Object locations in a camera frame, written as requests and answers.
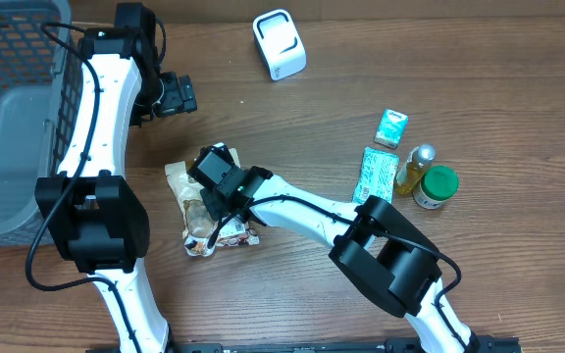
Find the clear brown snack bag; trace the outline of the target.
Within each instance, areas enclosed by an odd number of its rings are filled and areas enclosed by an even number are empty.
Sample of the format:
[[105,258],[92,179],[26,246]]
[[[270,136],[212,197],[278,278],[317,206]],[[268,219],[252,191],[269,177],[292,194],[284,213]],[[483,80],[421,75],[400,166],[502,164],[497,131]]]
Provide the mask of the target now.
[[200,190],[202,186],[187,174],[186,161],[165,166],[167,182],[173,191],[182,212],[185,231],[183,238],[193,237],[206,243],[217,226],[207,210]]

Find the white red snack packet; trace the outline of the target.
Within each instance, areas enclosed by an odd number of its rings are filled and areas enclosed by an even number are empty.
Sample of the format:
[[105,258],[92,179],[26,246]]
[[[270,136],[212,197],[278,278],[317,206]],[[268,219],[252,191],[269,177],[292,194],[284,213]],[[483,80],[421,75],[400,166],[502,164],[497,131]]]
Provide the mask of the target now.
[[217,249],[257,245],[260,238],[248,223],[242,224],[238,219],[229,221],[218,234],[214,247],[208,247],[208,240],[215,230],[217,222],[201,219],[189,224],[182,233],[183,246],[186,253],[193,257],[209,257]]

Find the teal large tissue pack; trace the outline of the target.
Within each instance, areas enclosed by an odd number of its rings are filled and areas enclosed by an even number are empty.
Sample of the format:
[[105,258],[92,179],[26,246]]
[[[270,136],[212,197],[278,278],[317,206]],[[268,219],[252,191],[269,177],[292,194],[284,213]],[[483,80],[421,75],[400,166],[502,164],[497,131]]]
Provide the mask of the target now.
[[398,165],[397,155],[366,147],[352,202],[363,204],[370,196],[378,196],[391,203]]

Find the small Kleenex tissue pack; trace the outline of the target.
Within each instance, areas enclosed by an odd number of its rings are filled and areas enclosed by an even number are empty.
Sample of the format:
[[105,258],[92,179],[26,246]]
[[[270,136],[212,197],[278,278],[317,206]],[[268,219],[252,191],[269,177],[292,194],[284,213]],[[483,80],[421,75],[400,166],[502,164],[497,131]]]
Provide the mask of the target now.
[[375,134],[375,141],[391,149],[396,149],[408,124],[408,116],[385,109]]

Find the yellow oil bottle silver cap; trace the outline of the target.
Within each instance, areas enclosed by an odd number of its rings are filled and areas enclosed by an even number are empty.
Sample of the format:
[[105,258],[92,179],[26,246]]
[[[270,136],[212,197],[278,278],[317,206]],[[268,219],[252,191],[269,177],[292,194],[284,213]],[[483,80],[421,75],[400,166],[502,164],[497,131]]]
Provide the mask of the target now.
[[394,191],[401,195],[410,193],[431,168],[435,158],[436,149],[433,145],[415,147],[395,175]]

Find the green lid white jar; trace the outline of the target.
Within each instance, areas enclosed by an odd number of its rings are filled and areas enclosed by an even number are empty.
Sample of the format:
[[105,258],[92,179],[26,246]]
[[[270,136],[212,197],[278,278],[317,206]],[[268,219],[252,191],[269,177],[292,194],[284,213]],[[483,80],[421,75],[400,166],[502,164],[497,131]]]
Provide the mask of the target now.
[[447,166],[431,167],[412,192],[413,200],[422,208],[440,208],[459,188],[457,173]]

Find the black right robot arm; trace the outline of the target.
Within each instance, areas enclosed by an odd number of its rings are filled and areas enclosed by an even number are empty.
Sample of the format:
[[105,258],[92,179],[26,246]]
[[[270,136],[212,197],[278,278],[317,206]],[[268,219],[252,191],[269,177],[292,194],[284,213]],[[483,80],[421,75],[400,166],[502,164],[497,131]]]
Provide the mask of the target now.
[[223,143],[201,149],[187,166],[201,185],[219,227],[238,218],[290,229],[329,248],[335,266],[370,302],[406,319],[426,352],[475,352],[477,336],[457,318],[445,295],[440,262],[456,264],[389,202],[339,202],[299,189],[273,172],[234,161]]

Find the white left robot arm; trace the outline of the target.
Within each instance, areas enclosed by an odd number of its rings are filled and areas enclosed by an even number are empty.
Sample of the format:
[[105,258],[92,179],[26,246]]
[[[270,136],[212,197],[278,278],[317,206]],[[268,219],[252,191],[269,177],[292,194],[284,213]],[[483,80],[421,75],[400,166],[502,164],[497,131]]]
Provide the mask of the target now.
[[[189,76],[161,70],[166,49],[156,45],[156,33],[163,28],[142,3],[120,3],[113,25],[88,28],[77,46],[63,46],[81,62],[80,104],[56,174],[39,178],[34,190],[44,222],[26,257],[27,281],[46,292],[94,284],[118,332],[118,352],[173,349],[145,269],[149,218],[125,177],[131,126],[197,108]],[[45,233],[80,279],[42,284],[34,277]]]

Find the white barcode scanner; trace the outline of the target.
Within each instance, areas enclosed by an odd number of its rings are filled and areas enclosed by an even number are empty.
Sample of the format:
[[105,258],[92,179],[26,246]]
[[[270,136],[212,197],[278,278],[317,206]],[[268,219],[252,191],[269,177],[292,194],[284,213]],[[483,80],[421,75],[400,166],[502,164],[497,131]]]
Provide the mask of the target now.
[[306,51],[287,10],[276,9],[258,16],[252,30],[271,80],[278,81],[305,69]]

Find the grey plastic mesh basket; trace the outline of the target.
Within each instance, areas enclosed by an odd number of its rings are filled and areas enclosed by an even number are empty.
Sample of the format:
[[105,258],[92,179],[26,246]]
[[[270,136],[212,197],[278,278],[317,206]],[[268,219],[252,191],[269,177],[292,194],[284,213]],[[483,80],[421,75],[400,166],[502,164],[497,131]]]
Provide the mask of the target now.
[[0,1],[0,246],[31,244],[43,219],[34,199],[71,143],[81,63],[41,30],[73,39],[66,0]]

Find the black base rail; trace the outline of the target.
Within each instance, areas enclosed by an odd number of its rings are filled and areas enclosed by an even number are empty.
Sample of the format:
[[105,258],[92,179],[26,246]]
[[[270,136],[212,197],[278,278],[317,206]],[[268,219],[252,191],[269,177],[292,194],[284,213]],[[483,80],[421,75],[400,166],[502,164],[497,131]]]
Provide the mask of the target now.
[[[483,353],[521,353],[518,338],[480,336]],[[383,342],[297,343],[224,346],[220,343],[176,344],[170,353],[416,353],[424,352],[418,338],[388,338]]]

